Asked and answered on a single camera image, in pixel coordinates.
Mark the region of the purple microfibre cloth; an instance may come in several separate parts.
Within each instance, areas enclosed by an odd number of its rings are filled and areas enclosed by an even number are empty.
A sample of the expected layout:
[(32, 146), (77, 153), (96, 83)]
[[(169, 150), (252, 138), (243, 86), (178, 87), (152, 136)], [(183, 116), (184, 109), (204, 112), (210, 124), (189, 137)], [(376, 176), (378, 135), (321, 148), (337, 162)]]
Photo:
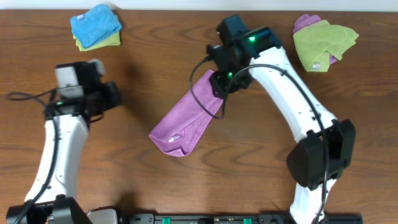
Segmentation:
[(164, 153), (174, 157), (189, 155), (212, 120), (223, 100), (212, 92), (208, 70), (149, 134), (152, 142)]

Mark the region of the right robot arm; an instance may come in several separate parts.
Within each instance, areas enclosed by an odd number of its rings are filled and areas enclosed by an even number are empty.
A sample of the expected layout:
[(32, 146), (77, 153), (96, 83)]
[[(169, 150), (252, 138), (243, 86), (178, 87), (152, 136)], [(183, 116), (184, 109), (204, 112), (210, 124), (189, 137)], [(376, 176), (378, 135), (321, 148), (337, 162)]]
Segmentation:
[(331, 188), (350, 165), (356, 130), (339, 121), (311, 93), (291, 65), (278, 37), (268, 27), (248, 29), (239, 15), (216, 28), (219, 46), (208, 46), (216, 63), (211, 76), (216, 97), (226, 100), (257, 81), (285, 118), (295, 140), (287, 156), (296, 182), (294, 201), (283, 218), (264, 215), (260, 223), (361, 223), (360, 215), (327, 215)]

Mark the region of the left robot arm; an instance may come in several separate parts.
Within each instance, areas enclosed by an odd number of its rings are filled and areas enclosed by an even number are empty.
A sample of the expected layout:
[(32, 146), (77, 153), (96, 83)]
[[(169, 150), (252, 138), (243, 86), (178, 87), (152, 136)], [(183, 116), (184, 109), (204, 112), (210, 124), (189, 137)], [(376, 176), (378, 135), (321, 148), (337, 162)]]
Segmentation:
[(10, 92), (10, 101), (35, 100), (43, 107), (45, 143), (34, 183), (22, 205), (9, 207), (6, 223), (91, 223), (77, 203), (76, 182), (90, 125), (120, 105), (114, 81), (102, 82), (102, 61), (57, 65), (57, 86), (42, 94)]

